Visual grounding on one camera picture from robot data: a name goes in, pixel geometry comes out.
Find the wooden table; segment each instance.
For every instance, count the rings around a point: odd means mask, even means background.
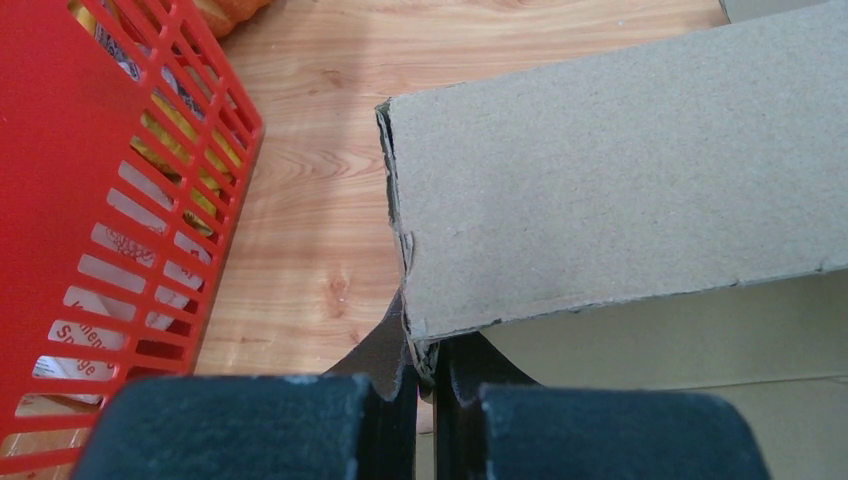
[[[223,41],[267,130],[197,372],[320,372],[380,320],[386,98],[724,23],[718,0],[274,0]]]

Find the wooden surface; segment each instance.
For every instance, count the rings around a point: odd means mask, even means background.
[[[267,130],[197,372],[319,372],[382,317],[387,97],[724,23],[718,0],[275,0],[223,41]]]

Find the light wood grain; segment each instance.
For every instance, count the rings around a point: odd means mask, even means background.
[[[723,23],[718,0],[275,0],[223,41],[267,130],[197,372],[322,371],[379,321],[387,97]]]

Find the basket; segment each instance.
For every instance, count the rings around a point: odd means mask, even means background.
[[[0,19],[0,475],[54,478],[125,382],[191,371],[262,124],[191,0]]]

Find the red plastic basket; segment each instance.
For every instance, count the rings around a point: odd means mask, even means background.
[[[78,2],[0,2],[0,475],[190,372],[261,143],[191,0]]]

